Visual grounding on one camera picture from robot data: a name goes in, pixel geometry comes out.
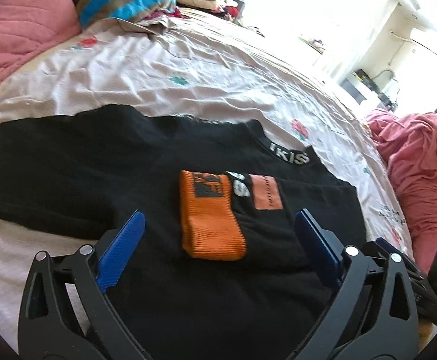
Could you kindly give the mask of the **black orange IKISS sweater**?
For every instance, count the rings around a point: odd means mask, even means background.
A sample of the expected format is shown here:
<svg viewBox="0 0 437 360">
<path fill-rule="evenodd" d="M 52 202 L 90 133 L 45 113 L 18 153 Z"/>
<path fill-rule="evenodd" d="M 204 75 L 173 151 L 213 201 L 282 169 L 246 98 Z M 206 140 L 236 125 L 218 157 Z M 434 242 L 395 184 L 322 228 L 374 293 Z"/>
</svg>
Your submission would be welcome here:
<svg viewBox="0 0 437 360">
<path fill-rule="evenodd" d="M 330 297 L 294 232 L 309 211 L 366 241 L 354 186 L 256 120 L 147 117 L 108 105 L 0 124 L 0 219 L 96 240 L 146 228 L 110 301 L 155 359 L 285 359 Z"/>
</svg>

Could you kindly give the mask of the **pink crumpled blanket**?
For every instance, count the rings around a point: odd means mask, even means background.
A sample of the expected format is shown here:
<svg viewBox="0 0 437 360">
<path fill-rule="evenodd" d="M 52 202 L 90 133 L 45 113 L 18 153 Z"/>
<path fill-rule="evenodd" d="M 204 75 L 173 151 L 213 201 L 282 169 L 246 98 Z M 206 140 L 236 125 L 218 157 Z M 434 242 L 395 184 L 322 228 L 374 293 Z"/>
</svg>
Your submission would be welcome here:
<svg viewBox="0 0 437 360">
<path fill-rule="evenodd" d="M 409 229 L 415 261 L 429 272 L 437 252 L 437 113 L 367 117 L 372 140 Z"/>
</svg>

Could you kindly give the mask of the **dark desk with items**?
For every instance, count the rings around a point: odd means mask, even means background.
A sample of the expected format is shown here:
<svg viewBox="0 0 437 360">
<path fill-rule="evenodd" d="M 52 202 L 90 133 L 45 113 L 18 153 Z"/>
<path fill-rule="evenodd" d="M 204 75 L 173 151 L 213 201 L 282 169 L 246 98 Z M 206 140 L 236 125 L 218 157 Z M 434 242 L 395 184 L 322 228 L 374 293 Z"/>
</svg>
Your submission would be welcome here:
<svg viewBox="0 0 437 360">
<path fill-rule="evenodd" d="M 378 80 L 384 74 L 390 77 L 383 88 L 375 80 Z M 371 78 L 363 69 L 350 72 L 344 80 L 341 87 L 347 94 L 360 105 L 364 111 L 371 111 L 375 108 L 381 108 L 386 111 L 394 112 L 397 107 L 397 98 L 400 92 L 400 84 L 396 80 L 394 73 L 390 69 L 384 69 L 377 76 Z"/>
</svg>

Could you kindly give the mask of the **pink floral bed sheet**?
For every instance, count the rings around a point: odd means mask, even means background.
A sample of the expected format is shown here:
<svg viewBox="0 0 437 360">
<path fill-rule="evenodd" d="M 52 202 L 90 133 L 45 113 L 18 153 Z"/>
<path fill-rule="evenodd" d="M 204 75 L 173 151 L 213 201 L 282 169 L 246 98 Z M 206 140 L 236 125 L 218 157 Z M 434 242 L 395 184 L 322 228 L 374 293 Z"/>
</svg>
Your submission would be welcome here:
<svg viewBox="0 0 437 360">
<path fill-rule="evenodd" d="M 102 20 L 0 83 L 0 131 L 8 121 L 108 104 L 146 116 L 256 119 L 276 144 L 311 146 L 333 175 L 356 187 L 368 240 L 384 237 L 411 252 L 402 209 L 357 103 L 275 57 L 247 30 L 193 10 L 154 27 Z"/>
</svg>

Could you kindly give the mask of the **pink quilted pillow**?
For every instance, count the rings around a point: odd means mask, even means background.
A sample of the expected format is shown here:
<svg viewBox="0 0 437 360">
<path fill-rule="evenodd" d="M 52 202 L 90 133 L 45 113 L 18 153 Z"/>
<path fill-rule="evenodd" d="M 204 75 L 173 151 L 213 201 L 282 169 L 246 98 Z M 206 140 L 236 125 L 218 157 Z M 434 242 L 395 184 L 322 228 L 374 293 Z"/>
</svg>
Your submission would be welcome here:
<svg viewBox="0 0 437 360">
<path fill-rule="evenodd" d="M 80 32 L 72 0 L 0 0 L 0 83 Z"/>
</svg>

